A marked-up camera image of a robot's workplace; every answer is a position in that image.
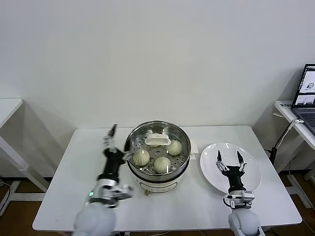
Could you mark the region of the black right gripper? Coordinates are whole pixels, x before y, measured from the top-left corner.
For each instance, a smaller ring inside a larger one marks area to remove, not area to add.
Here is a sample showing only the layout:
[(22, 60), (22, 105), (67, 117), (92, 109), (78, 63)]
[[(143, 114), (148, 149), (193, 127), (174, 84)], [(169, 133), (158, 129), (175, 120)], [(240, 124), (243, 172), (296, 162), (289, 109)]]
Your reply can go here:
[(238, 166), (225, 166), (222, 161), (222, 156), (220, 150), (218, 150), (216, 167), (221, 171), (221, 173), (228, 178), (229, 189), (228, 193), (233, 191), (246, 191), (244, 184), (242, 183), (241, 177), (245, 174), (245, 166), (247, 165), (244, 162), (243, 156), (237, 151), (237, 158), (240, 164)]

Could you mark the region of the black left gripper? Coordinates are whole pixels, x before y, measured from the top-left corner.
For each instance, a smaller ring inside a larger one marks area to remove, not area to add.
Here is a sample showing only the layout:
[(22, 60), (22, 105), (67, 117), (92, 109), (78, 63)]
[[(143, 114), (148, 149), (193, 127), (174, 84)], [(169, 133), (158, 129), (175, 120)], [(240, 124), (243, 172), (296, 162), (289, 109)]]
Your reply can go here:
[(98, 179), (110, 179), (119, 181), (119, 168), (121, 165), (132, 158), (132, 152), (120, 151), (115, 147), (114, 136), (116, 133), (117, 124), (114, 124), (107, 134), (103, 137), (105, 150), (104, 156), (107, 158), (103, 173), (98, 176)]

